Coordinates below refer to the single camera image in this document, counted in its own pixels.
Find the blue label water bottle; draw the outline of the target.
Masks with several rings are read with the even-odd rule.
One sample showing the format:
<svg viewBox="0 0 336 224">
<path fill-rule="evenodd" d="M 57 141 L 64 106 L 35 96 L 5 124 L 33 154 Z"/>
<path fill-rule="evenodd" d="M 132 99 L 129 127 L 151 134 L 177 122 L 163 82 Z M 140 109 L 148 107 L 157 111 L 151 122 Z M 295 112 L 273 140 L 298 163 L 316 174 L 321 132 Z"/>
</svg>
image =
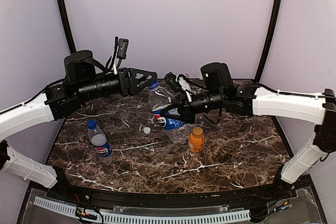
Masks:
<svg viewBox="0 0 336 224">
<path fill-rule="evenodd" d="M 175 102 L 175 97 L 166 88 L 160 86 L 157 80 L 149 85 L 149 90 L 149 106 L 159 125 L 173 143 L 185 144 L 188 138 L 187 124 L 169 117 L 179 115 L 176 108 L 165 110 Z"/>
</svg>

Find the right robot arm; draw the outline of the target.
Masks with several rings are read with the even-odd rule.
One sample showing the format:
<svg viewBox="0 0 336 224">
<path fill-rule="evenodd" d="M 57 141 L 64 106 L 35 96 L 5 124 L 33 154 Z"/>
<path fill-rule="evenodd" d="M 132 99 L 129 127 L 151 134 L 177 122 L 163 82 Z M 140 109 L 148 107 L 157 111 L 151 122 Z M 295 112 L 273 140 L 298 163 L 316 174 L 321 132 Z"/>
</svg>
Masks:
<svg viewBox="0 0 336 224">
<path fill-rule="evenodd" d="M 179 95 L 159 111 L 158 119 L 193 124 L 195 116 L 216 109 L 244 116 L 279 116 L 311 122 L 315 125 L 310 140 L 284 164 L 279 180 L 268 188 L 273 200 L 288 191 L 297 179 L 327 153 L 335 152 L 335 96 L 331 89 L 323 93 L 297 93 L 274 90 L 261 83 L 234 86 L 225 63 L 213 62 L 201 67 L 205 93 L 188 96 L 187 90 L 172 73 L 166 83 Z"/>
</svg>

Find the white bottle cap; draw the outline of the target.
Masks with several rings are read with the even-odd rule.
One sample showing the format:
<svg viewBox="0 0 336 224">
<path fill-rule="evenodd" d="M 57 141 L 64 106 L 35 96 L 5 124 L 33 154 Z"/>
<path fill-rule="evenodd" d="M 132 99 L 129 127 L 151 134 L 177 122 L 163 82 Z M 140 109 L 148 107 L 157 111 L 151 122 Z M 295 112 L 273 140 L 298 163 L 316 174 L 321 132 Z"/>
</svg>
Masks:
<svg viewBox="0 0 336 224">
<path fill-rule="evenodd" d="M 151 129 L 149 127 L 144 127 L 143 128 L 143 132 L 144 132 L 144 134 L 150 134 L 151 133 Z"/>
</svg>

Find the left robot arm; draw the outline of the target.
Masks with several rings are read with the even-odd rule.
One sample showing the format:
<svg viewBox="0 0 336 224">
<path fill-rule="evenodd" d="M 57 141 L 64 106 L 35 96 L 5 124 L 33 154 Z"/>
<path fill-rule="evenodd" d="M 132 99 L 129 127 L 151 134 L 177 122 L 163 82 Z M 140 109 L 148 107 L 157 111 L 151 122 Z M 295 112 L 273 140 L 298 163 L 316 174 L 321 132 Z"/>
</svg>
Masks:
<svg viewBox="0 0 336 224">
<path fill-rule="evenodd" d="M 62 169 L 44 165 L 14 150 L 6 138 L 25 129 L 66 118 L 97 98 L 139 94 L 157 80 L 156 72 L 119 68 L 109 72 L 90 50 L 72 53 L 64 59 L 66 76 L 47 85 L 31 99 L 1 111 L 1 170 L 24 180 L 53 188 L 63 201 L 74 197 Z"/>
</svg>

